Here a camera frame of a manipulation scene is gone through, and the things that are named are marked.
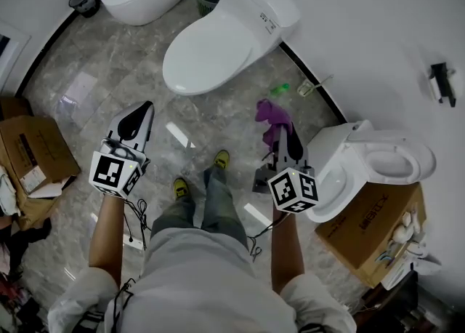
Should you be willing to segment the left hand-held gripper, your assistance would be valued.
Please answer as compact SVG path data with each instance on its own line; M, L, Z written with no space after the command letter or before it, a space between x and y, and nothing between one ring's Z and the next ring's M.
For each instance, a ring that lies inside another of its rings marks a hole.
M89 183L94 188L128 199L150 163L143 151L150 139L154 115L153 103L144 101L124 108L112 119L107 137L93 153Z

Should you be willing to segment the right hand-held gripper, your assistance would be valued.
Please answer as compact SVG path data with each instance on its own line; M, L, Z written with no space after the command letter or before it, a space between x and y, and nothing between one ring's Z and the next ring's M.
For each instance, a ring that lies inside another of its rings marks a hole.
M300 213L319 203L315 171L294 125L277 126L275 152L262 160L265 164L255 171L253 192L270 194L278 211Z

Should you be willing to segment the purple cloth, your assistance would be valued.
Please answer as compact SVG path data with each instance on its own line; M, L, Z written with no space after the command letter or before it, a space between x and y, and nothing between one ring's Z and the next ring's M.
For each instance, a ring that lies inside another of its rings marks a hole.
M291 117L279 105L273 103L267 98L261 99L256 103L255 121L269 124L268 130L263 134L262 140L272 150L275 137L280 135L280 128L284 127L288 133L292 133L294 126Z

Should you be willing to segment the white toilet with label panel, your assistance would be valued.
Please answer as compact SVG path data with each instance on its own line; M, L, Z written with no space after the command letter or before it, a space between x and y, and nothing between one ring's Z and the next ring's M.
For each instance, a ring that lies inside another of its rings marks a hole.
M165 85L178 95L222 86L273 51L300 17L294 0L219 0L169 45L162 66Z

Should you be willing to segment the person's left forearm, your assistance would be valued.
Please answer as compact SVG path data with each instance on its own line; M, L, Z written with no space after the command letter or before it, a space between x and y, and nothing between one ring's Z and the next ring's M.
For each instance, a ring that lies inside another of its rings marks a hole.
M89 267L106 271L121 285L124 200L104 195L89 247Z

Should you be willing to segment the person's right forearm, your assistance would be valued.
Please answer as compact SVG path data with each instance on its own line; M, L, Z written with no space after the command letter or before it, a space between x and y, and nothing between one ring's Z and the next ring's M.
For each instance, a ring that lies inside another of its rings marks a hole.
M279 223L272 229L271 279L272 289L280 294L294 278L304 274L304 259L296 226L296 215L285 215L273 208L273 220Z

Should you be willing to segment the pale green toilet brush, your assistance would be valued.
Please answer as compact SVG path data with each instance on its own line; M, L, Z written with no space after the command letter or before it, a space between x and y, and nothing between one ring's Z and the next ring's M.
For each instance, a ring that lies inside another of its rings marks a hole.
M310 95L312 92L314 92L316 89L322 87L325 83L329 82L332 78L333 75L330 75L319 84L314 84L309 79L305 79L297 88L297 93L302 97L306 97Z

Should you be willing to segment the white toilet with raised lid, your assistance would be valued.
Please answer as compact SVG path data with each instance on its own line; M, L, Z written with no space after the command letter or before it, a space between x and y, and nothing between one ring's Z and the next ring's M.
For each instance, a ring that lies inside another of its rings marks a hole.
M335 218L366 183L410 185L430 177L437 165L418 138L376 130L369 120L322 128L307 150L319 202L306 215L316 223Z

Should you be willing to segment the person's right yellow shoe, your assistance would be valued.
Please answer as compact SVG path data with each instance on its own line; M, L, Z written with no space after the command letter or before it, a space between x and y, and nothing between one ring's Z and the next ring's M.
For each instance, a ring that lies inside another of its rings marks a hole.
M214 158L214 166L226 170L230 164L230 154L226 150L220 150Z

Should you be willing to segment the person's yellow shoe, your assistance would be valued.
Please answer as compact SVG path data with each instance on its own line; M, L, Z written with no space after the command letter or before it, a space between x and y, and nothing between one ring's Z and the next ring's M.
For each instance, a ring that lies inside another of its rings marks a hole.
M186 180L182 177L178 177L173 182L174 196L175 199L184 198L190 196L190 189Z
M230 154L226 150L220 150L214 158L214 166L226 170L230 164Z

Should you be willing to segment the white paper sheet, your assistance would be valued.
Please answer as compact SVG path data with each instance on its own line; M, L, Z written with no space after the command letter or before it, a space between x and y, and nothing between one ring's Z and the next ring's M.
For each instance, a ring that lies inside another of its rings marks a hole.
M72 80L65 94L60 98L60 103L65 105L80 105L93 90L97 78L85 72L80 72Z

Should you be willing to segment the person's left yellow shoe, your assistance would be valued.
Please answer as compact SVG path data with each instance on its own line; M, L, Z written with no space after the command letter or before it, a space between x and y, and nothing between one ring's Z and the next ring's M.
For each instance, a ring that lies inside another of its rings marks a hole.
M174 196L175 199L184 198L190 196L190 189L186 180L182 177L178 177L173 182Z

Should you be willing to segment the person's grey trousers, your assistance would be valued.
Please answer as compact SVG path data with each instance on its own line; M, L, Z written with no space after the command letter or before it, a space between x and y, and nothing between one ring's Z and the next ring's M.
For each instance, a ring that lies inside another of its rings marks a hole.
M245 229L233 203L233 196L227 187L226 174L218 166L211 166L204 171L206 200L201 230L230 236L242 245L248 246ZM190 194L176 198L154 220L151 236L168 228L193 229L195 202Z

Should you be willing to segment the torn brown cardboard box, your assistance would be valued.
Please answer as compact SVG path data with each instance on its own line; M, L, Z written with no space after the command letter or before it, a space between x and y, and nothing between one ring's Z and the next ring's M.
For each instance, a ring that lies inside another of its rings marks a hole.
M40 116L0 121L0 167L14 189L12 214L22 231L48 218L81 172L55 120Z

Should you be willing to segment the white power adapter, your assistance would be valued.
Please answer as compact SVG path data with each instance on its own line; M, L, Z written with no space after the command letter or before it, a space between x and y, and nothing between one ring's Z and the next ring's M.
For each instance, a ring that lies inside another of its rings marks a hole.
M128 234L123 235L123 245L130 246L133 249L142 251L144 249L143 243L141 240L131 237Z

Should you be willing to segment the white towel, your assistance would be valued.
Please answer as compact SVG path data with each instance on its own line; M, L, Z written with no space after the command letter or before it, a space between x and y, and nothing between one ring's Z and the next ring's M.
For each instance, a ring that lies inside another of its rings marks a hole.
M0 210L6 216L20 215L16 190L7 174L0 176Z

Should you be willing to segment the white plastic fittings pile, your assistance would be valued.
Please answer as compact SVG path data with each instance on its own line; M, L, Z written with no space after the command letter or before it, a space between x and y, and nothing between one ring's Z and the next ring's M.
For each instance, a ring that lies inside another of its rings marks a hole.
M386 290L397 286L411 271L420 276L432 276L442 269L440 262L429 255L426 232L422 229L420 210L416 205L404 213L402 222L392 233L387 250L376 261L387 262L389 272L381 280Z

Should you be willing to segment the dark framed window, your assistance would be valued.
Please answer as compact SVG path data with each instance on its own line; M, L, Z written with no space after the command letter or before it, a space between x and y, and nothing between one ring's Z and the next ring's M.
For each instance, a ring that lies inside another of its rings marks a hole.
M18 43L0 34L0 87L4 86L17 57Z

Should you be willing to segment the person's white shirt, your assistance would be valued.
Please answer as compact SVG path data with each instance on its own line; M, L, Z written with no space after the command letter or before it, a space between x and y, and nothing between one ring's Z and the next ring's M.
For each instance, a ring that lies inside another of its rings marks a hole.
M86 268L48 313L50 333L355 333L350 313L312 274L280 294L260 281L246 248L222 234L154 235L141 278L121 291Z

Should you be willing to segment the black holder with paper roll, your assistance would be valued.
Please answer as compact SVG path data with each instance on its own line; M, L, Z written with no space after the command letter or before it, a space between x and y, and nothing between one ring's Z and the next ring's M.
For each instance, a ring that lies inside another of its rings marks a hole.
M431 65L428 75L433 98L439 104L443 104L444 99L448 100L452 108L456 106L456 94L450 81L454 73L455 71L448 69L447 64L443 62Z

